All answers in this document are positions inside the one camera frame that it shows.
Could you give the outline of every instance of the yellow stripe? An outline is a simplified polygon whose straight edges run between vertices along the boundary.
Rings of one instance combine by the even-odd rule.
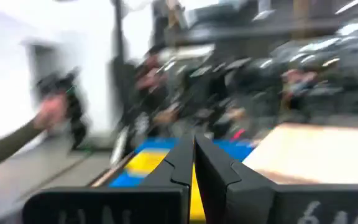
[[[167,151],[142,151],[126,165],[126,171],[134,175],[151,173],[165,158]]]
[[[147,175],[151,173],[165,158],[167,151],[142,151],[136,155],[125,167],[132,175]],[[193,165],[193,181],[191,188],[190,219],[205,220],[203,204],[196,179],[196,171]]]

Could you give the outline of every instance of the red object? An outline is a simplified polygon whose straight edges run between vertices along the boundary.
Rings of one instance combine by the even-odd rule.
[[[238,140],[241,136],[241,134],[243,134],[245,132],[244,129],[240,129],[236,134],[233,135],[233,138],[231,138],[232,141]]]

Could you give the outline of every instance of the blue surface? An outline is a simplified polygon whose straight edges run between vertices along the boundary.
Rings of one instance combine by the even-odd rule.
[[[144,177],[134,177],[123,171],[119,177],[109,184],[109,187],[134,187],[138,186],[143,179]]]
[[[177,139],[148,139],[143,144],[141,144],[136,150],[135,154],[140,153],[144,149],[148,151],[161,150],[161,149],[172,149],[177,143]],[[247,142],[239,141],[225,141],[225,140],[215,140],[220,148],[225,150],[233,158],[243,161],[253,150],[253,148]],[[134,177],[128,174],[125,170],[122,174],[114,179],[109,186],[110,187],[134,187],[139,185],[144,177]]]

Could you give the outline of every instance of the hand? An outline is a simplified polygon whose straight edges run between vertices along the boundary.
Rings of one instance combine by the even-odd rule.
[[[300,71],[296,69],[291,69],[287,71],[286,73],[284,73],[284,77],[285,77],[285,82],[288,84],[294,84],[299,80],[301,80]]]
[[[229,117],[235,121],[239,121],[246,116],[244,108],[230,109],[227,113]]]
[[[306,73],[306,75],[305,75],[305,81],[306,81],[306,82],[312,81],[316,76],[317,76],[317,73],[315,73],[315,72],[308,72],[308,73]]]
[[[41,103],[40,111],[35,117],[37,129],[50,129],[65,119],[67,111],[66,96],[64,93],[50,96]]]
[[[165,82],[165,81],[167,81],[168,80],[168,77],[165,75],[165,74],[163,74],[163,75],[161,75],[160,76],[160,78],[159,78],[159,83],[162,83],[162,82]]]
[[[176,120],[177,112],[175,110],[163,110],[159,112],[154,121],[158,124],[169,124]]]
[[[154,87],[159,82],[158,76],[155,75],[157,71],[158,69],[153,68],[151,71],[148,72],[148,74],[139,79],[139,81],[136,83],[136,86],[139,89]]]

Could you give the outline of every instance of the ceiling light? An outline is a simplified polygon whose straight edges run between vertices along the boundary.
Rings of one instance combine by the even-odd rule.
[[[337,62],[339,61],[339,58],[334,58],[334,59],[331,59],[329,61],[327,61],[326,63],[323,64],[323,67],[328,67],[328,65],[334,63],[334,62]]]
[[[271,15],[273,12],[274,12],[274,10],[262,11],[262,12],[258,13],[258,14],[252,19],[252,21],[258,21],[258,20],[266,19],[266,18],[268,18],[268,16]]]
[[[187,65],[183,65],[182,67],[180,67],[177,71],[177,75],[180,74],[181,72],[183,72],[186,69]]]
[[[175,62],[171,62],[169,63],[165,68],[164,71],[168,71],[170,68],[172,68],[172,66],[175,64]]]
[[[335,14],[340,14],[348,9],[350,9],[351,7],[355,6],[358,4],[358,0],[353,0],[350,3],[346,4],[344,7],[340,8],[337,12],[335,12]]]
[[[358,23],[348,24],[342,28],[340,28],[337,33],[341,35],[349,35],[358,30]]]
[[[260,68],[265,68],[265,67],[267,67],[269,64],[271,64],[273,62],[273,60],[272,59],[269,59],[269,60],[267,60],[266,62],[264,62],[261,66],[260,66]]]
[[[297,54],[295,55],[293,58],[291,58],[290,62],[294,62],[295,60],[297,60],[298,58],[305,56],[306,54]]]
[[[329,40],[325,40],[321,43],[316,43],[316,44],[308,44],[304,47],[302,47],[299,52],[307,52],[307,51],[315,51],[315,50],[322,50],[325,49],[326,47],[331,46],[332,44],[335,44],[337,41],[339,41],[340,38],[331,38]]]
[[[314,57],[315,57],[314,55],[309,55],[309,56],[305,57],[305,58],[301,61],[301,63],[305,63],[306,61],[308,61],[308,60],[310,60],[310,59],[312,59],[312,58],[314,58]]]

